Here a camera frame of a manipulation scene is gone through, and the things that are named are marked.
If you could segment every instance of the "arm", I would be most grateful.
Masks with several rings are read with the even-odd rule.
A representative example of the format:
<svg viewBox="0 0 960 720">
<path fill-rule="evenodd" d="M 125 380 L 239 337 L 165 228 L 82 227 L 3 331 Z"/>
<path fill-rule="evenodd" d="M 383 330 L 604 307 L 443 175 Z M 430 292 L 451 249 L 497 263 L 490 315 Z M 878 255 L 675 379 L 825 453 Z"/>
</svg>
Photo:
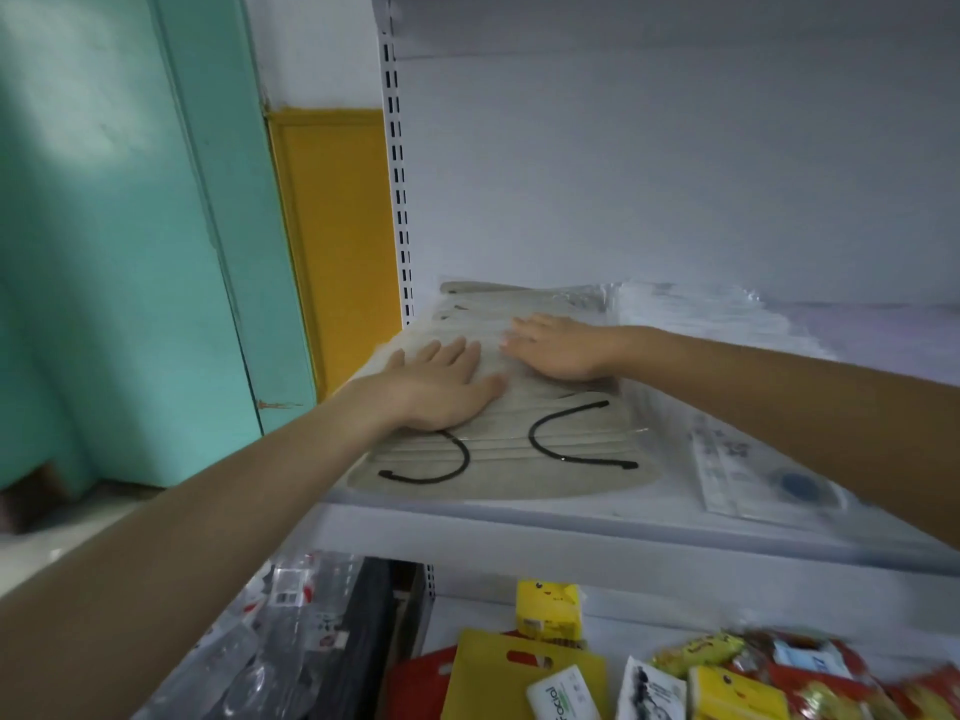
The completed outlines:
<svg viewBox="0 0 960 720">
<path fill-rule="evenodd" d="M 502 350 L 546 375 L 641 381 L 960 548 L 960 388 L 641 326 L 513 331 Z"/>
<path fill-rule="evenodd" d="M 442 429 L 499 397 L 470 384 L 478 343 L 344 385 L 199 472 L 0 600 L 5 717 L 129 718 L 324 492 L 400 426 Z"/>
</svg>

